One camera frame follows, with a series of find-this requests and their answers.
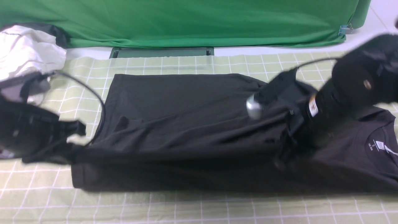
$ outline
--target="white label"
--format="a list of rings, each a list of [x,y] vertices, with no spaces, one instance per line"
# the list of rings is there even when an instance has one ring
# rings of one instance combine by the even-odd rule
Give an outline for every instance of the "white label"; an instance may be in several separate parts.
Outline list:
[[[316,102],[315,102],[315,95],[311,97],[310,103],[308,106],[310,109],[311,116],[314,117],[318,113],[318,107],[316,106]]]
[[[393,152],[392,150],[390,150],[385,144],[384,142],[381,141],[376,141],[376,146],[377,146],[377,150],[381,149],[381,150],[385,150],[387,153],[392,153],[394,155],[398,155],[398,153]]]

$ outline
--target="white floor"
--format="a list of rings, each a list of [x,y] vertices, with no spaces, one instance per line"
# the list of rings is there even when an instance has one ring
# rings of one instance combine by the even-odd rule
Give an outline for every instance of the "white floor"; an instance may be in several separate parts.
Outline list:
[[[320,48],[291,49],[281,47],[220,47],[215,48],[215,56],[259,55],[276,53],[293,53],[306,51],[346,51],[381,33],[398,33],[395,21],[398,19],[398,0],[372,0],[363,27],[355,34],[347,35],[347,40],[339,45]],[[68,49],[67,59],[93,57],[108,59],[111,47],[89,47]]]

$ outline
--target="robotic arm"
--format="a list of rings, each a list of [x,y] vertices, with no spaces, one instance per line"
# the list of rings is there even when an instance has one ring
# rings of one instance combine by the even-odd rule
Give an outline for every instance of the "robotic arm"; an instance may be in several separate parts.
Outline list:
[[[300,91],[295,77],[300,66],[282,72],[248,98],[253,119],[259,119],[276,100],[291,109],[278,166],[326,146],[347,121],[370,106],[398,102],[398,35],[378,36],[335,60],[332,77],[304,102],[297,101]]]
[[[276,101],[290,109],[287,128],[281,136],[285,144],[276,160],[278,167],[282,168],[296,156],[310,156],[324,147],[333,140],[334,133],[344,129],[348,120],[355,119],[366,108],[380,102],[398,102],[398,35],[378,36],[336,60],[331,79],[310,97],[296,81],[298,66],[281,72],[248,98],[246,106],[253,119],[260,119]],[[86,134],[86,127],[80,121],[59,121],[57,114],[26,103],[35,84],[56,74],[74,79],[91,90],[79,80],[57,72],[33,73],[0,82],[0,92],[21,86],[17,97],[20,102],[10,101],[0,94],[0,159],[74,164],[78,150],[90,144],[75,145],[66,141],[72,134]],[[102,101],[101,105],[100,125],[91,142],[100,132],[105,117]]]

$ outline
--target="grid mat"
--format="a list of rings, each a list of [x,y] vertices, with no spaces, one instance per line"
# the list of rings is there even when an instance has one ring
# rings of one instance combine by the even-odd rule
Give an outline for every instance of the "grid mat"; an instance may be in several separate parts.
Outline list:
[[[343,52],[233,57],[164,57],[67,61],[64,71],[106,99],[114,74],[240,73],[268,82],[282,69]],[[297,78],[321,87],[333,62],[303,67]],[[42,107],[61,119],[87,124],[88,142],[101,114],[94,95],[78,84],[56,77]],[[396,105],[382,105],[395,116]],[[393,224],[398,223],[398,197],[392,195],[209,194],[200,192],[85,193],[72,187],[70,167],[0,163],[1,224]]]

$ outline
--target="white cloth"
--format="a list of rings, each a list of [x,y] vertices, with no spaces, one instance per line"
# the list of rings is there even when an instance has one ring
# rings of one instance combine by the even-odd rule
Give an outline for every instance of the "white cloth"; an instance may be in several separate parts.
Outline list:
[[[55,36],[46,32],[13,26],[0,32],[0,81],[33,71],[61,70],[66,50],[57,46]],[[39,105],[43,94],[30,96],[29,103]]]

